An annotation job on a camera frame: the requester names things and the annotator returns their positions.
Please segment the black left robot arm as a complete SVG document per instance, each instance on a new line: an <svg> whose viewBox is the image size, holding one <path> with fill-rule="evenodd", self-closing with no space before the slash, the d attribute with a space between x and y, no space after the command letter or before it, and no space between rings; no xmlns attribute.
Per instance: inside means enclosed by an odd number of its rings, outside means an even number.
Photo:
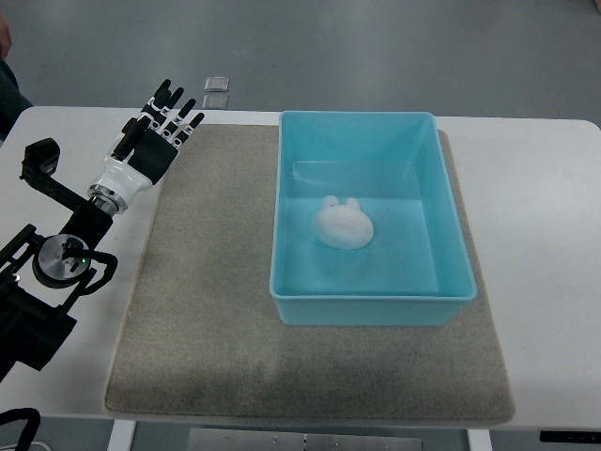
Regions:
<svg viewBox="0 0 601 451"><path fill-rule="evenodd" d="M137 116L124 125L104 159L103 172L86 197L54 179L60 156L52 139L24 150L20 178L66 207L71 216L55 235L26 225L1 250L1 374L18 363L41 370L72 332L75 302L105 286L116 273L116 256L98 250L117 214L158 184L182 145L203 121L196 101L176 105L184 90L164 80Z"/></svg>

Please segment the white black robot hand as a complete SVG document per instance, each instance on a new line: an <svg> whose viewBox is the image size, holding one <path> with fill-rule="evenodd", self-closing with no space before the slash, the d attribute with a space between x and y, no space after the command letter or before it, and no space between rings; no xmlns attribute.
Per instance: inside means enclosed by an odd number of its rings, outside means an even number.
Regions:
<svg viewBox="0 0 601 451"><path fill-rule="evenodd" d="M171 92L170 85L171 80L165 79L146 102L143 114L149 117L132 117L124 125L109 147L103 172L93 182L96 189L137 194L156 185L179 154L179 148L204 120L205 114L200 112L175 134L196 104L196 99L189 99L162 132L150 127L150 117L163 123L184 93L182 87Z"/></svg>

